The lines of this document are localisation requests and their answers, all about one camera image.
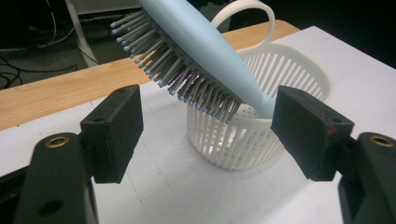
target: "bristle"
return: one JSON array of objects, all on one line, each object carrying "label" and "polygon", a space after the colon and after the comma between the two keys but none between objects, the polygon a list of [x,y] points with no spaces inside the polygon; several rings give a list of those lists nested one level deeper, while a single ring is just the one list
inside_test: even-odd
[{"label": "bristle", "polygon": [[177,92],[180,101],[222,122],[232,119],[241,102],[191,59],[144,9],[111,27],[115,28],[113,34],[127,31],[117,41],[131,52],[131,58],[140,54],[134,62],[160,87],[169,86],[171,95]]}]

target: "white plastic basket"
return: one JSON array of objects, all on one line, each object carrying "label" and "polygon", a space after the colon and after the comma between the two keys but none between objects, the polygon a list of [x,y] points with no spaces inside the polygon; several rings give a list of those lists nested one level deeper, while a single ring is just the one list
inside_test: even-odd
[{"label": "white plastic basket", "polygon": [[[225,7],[212,21],[217,27],[234,13],[259,8],[266,11],[270,30],[264,40],[238,50],[262,90],[276,98],[279,85],[309,92],[321,101],[331,95],[331,82],[324,71],[300,51],[271,42],[275,15],[257,0],[239,0]],[[259,119],[248,105],[241,105],[229,124],[187,106],[188,137],[209,161],[230,170],[246,170],[259,165],[271,166],[284,148],[270,129],[271,119]]]}]

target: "wooden surface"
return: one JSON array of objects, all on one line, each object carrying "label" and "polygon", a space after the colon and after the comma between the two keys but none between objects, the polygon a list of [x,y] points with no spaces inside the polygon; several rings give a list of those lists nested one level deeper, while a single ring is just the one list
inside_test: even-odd
[{"label": "wooden surface", "polygon": [[[269,23],[265,22],[224,36],[235,49],[244,49],[259,43],[268,28]],[[287,22],[276,21],[273,39],[297,31]],[[126,58],[0,91],[0,130],[107,96],[123,86],[148,81],[134,62]]]}]

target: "light blue hairbrush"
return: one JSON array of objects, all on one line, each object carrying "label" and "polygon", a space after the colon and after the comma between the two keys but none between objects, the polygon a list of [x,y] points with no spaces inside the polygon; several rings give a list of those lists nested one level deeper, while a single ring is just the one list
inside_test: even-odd
[{"label": "light blue hairbrush", "polygon": [[271,119],[275,101],[264,94],[221,33],[185,0],[139,0],[142,10],[113,22],[117,41],[160,87],[229,122],[240,104]]}]

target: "basket handle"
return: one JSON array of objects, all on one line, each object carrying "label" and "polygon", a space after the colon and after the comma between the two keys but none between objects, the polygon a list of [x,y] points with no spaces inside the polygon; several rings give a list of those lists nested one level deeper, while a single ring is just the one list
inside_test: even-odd
[{"label": "basket handle", "polygon": [[212,24],[215,27],[218,27],[222,22],[227,20],[233,14],[248,8],[262,9],[267,13],[270,22],[270,30],[264,40],[260,42],[257,46],[269,43],[275,30],[275,15],[274,11],[270,7],[260,2],[259,0],[238,0],[232,2],[216,15],[216,17],[212,20]]}]

